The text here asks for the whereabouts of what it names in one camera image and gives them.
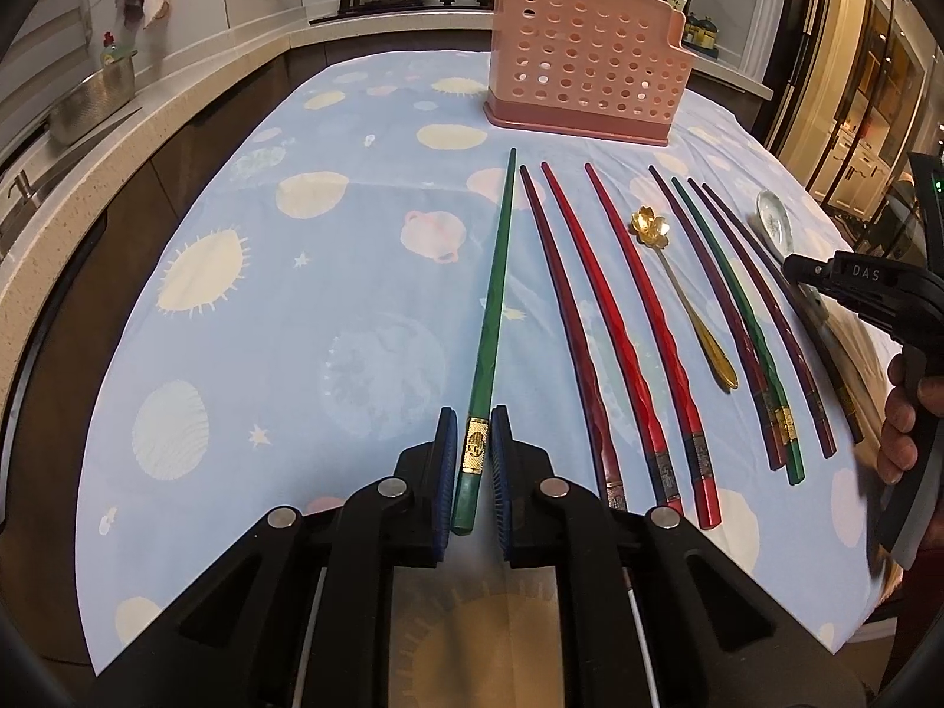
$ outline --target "maroon chopstick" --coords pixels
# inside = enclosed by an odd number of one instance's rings
[[[639,367],[639,358],[626,334],[626,325],[620,314],[620,308],[617,307],[617,300],[612,297],[612,290],[603,276],[603,269],[596,261],[593,248],[584,234],[577,216],[570,208],[570,202],[563,193],[563,188],[554,177],[554,173],[546,162],[541,163],[541,170],[548,179],[551,193],[557,201],[560,211],[563,213],[563,219],[568,225],[570,236],[573,238],[577,253],[581,257],[587,277],[590,280],[590,286],[593,288],[596,302],[601,309],[603,322],[606,324],[607,332],[610,334],[610,341],[617,354],[617,363],[623,375],[623,381],[626,384],[626,391],[630,397],[632,414],[636,419],[636,425],[639,429],[639,437],[642,440],[643,452],[645,453],[645,462],[650,471],[650,480],[653,482],[653,491],[655,491],[656,502],[659,505],[669,506],[684,515],[681,505],[681,494],[679,485],[675,478],[675,471],[672,468],[672,460],[668,454],[668,444],[666,435],[659,423],[659,418],[655,413],[653,406],[653,395],[648,389],[648,384],[643,378],[642,370]]]
[[[666,370],[672,404],[675,406],[675,414],[681,427],[681,437],[683,438],[686,461],[688,462],[688,473],[691,475],[692,489],[695,491],[695,507],[699,517],[699,525],[702,529],[714,529],[721,523],[721,505],[719,499],[717,499],[714,470],[711,465],[708,444],[705,441],[702,418],[699,416],[699,410],[688,386],[686,369],[681,364],[681,359],[679,359],[675,339],[668,329],[666,314],[663,312],[662,304],[659,303],[659,298],[655,293],[655,288],[653,288],[653,281],[650,280],[642,258],[639,257],[639,252],[632,243],[626,224],[621,221],[620,213],[617,212],[617,207],[612,203],[605,186],[596,175],[593,165],[588,162],[584,165],[584,169],[590,177],[590,182],[593,184],[601,205],[603,205],[607,218],[610,219],[612,232],[617,235],[617,241],[626,258],[626,264],[630,268],[630,276],[636,283],[639,297],[642,299],[645,313],[648,316],[648,321],[650,321],[650,327],[653,328],[653,336],[659,349],[659,357],[662,359],[664,370]]]
[[[721,231],[723,231],[725,237],[728,238],[730,246],[735,249],[735,254],[740,258],[744,268],[748,270],[750,280],[754,283],[754,287],[757,288],[758,293],[760,293],[761,298],[763,298],[763,303],[771,313],[773,322],[775,326],[777,326],[777,331],[780,332],[781,340],[786,347],[787,354],[790,355],[790,361],[793,362],[796,378],[798,378],[799,384],[804,390],[806,404],[810,408],[810,414],[813,416],[813,425],[817,430],[818,438],[820,438],[820,447],[822,447],[823,457],[832,458],[832,456],[835,455],[835,439],[832,437],[832,428],[830,428],[829,425],[829,418],[826,417],[826,409],[823,408],[820,392],[818,392],[817,384],[815,384],[815,380],[813,379],[813,373],[810,372],[810,367],[806,363],[804,352],[801,347],[799,347],[799,343],[796,342],[797,338],[793,334],[793,328],[790,327],[790,322],[786,321],[786,317],[781,311],[780,304],[777,303],[777,299],[773,296],[773,293],[771,293],[771,289],[766,285],[763,276],[761,276],[757,266],[754,265],[747,249],[739,241],[738,235],[735,234],[735,231],[730,227],[728,221],[725,221],[724,216],[721,215],[721,211],[705,196],[700,186],[694,180],[689,178],[688,183],[689,186],[694,189],[697,197],[704,202],[704,205],[714,217],[714,222],[721,227]]]
[[[570,289],[568,274],[563,269],[561,255],[554,244],[554,236],[550,233],[544,207],[537,198],[535,184],[524,165],[521,166],[521,181],[525,186],[527,201],[530,202],[532,213],[535,215],[537,233],[541,238],[541,246],[544,248],[544,258],[548,262],[550,279],[554,285],[554,294],[557,296],[557,307],[560,309],[560,319],[563,321],[563,332],[568,339],[570,359],[574,364],[577,391],[581,397],[584,422],[586,422],[587,436],[590,440],[596,486],[601,496],[606,497],[610,508],[626,510],[626,493],[620,475],[617,449],[612,443],[610,421],[606,415],[606,408],[603,406],[603,397],[599,392],[596,369],[590,356],[590,347],[587,345],[577,301],[574,299],[573,290]]]
[[[754,398],[757,419],[760,422],[761,434],[763,435],[763,445],[766,447],[766,453],[768,454],[768,463],[771,466],[771,471],[777,471],[786,466],[785,444],[780,438],[780,425],[777,423],[777,416],[774,414],[771,387],[768,385],[766,375],[763,374],[760,362],[757,359],[757,354],[754,352],[753,344],[750,342],[750,337],[748,337],[747,330],[744,328],[744,321],[741,319],[738,308],[735,307],[735,302],[730,298],[730,293],[725,286],[724,279],[721,278],[721,272],[714,266],[714,261],[708,252],[708,248],[705,247],[695,226],[692,225],[691,219],[689,219],[686,212],[681,209],[678,201],[675,199],[672,192],[669,191],[667,183],[664,182],[658,170],[655,169],[655,167],[650,167],[650,173],[653,178],[655,178],[655,182],[658,184],[659,188],[662,189],[662,193],[666,196],[669,205],[671,205],[672,212],[678,219],[678,223],[681,224],[681,229],[686,232],[688,241],[691,242],[692,247],[695,249],[695,254],[699,258],[702,269],[704,269],[708,277],[712,290],[714,290],[714,297],[717,298],[717,302],[719,302],[721,306],[721,312],[724,314],[725,321],[728,323],[730,334],[732,334],[735,339],[735,346],[737,347],[737,355],[741,359],[741,366],[744,368],[744,374],[747,375],[748,378],[750,394],[752,394]]]
[[[771,273],[771,277],[790,303],[790,307],[792,307],[799,321],[801,321],[804,326],[804,330],[806,330],[810,342],[813,343],[813,347],[817,350],[817,355],[820,357],[820,362],[822,362],[823,368],[826,370],[826,375],[829,376],[829,382],[832,384],[832,389],[839,400],[840,406],[842,406],[843,414],[846,416],[848,430],[850,430],[850,433],[853,435],[853,442],[859,444],[862,442],[862,439],[865,439],[865,434],[862,433],[862,427],[859,425],[859,417],[855,406],[856,403],[853,402],[853,396],[848,391],[846,381],[843,379],[842,373],[839,372],[835,359],[832,358],[829,346],[826,345],[826,342],[824,342],[820,335],[818,326],[810,316],[804,300],[801,299],[801,295],[799,295],[796,288],[792,287],[790,283],[787,282],[784,272],[777,265],[776,261],[773,260],[771,254],[757,241],[757,237],[754,237],[752,233],[749,232],[747,226],[744,226],[743,222],[738,219],[738,216],[733,213],[733,210],[731,210],[728,205],[724,204],[721,197],[712,190],[711,186],[708,186],[708,183],[704,183],[702,188],[704,188],[712,201],[721,208],[721,211],[727,216],[730,224],[735,226],[744,240],[747,241],[747,244],[754,250],[754,255],[760,258],[761,262],[763,262],[766,269]]]

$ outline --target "beige countertop edge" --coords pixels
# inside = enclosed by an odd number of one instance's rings
[[[138,168],[233,84],[291,48],[384,32],[491,27],[492,14],[476,11],[367,15],[314,26],[298,21],[145,87],[136,97],[140,111],[63,179],[0,263],[0,408],[42,306],[82,238]],[[725,65],[696,56],[695,70],[768,98],[766,87]]]

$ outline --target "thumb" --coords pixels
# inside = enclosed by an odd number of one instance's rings
[[[917,384],[917,398],[928,411],[944,418],[944,378],[922,378]]]

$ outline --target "silver screw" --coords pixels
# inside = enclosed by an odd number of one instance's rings
[[[275,527],[275,529],[291,527],[295,519],[296,515],[294,514],[294,509],[286,508],[285,506],[270,510],[269,515],[266,516],[269,527]]]
[[[396,477],[386,478],[386,480],[376,485],[376,491],[384,497],[400,497],[406,493],[407,483],[404,480],[398,480]]]
[[[653,510],[650,519],[653,520],[653,524],[655,524],[656,527],[662,527],[662,529],[675,529],[675,527],[681,524],[679,512],[667,506],[660,506]]]
[[[570,485],[557,477],[551,477],[541,482],[541,492],[547,497],[563,497],[570,492]]]

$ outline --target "pink plastic basket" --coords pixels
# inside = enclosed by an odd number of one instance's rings
[[[668,144],[692,70],[660,0],[496,0],[485,114],[500,127]]]

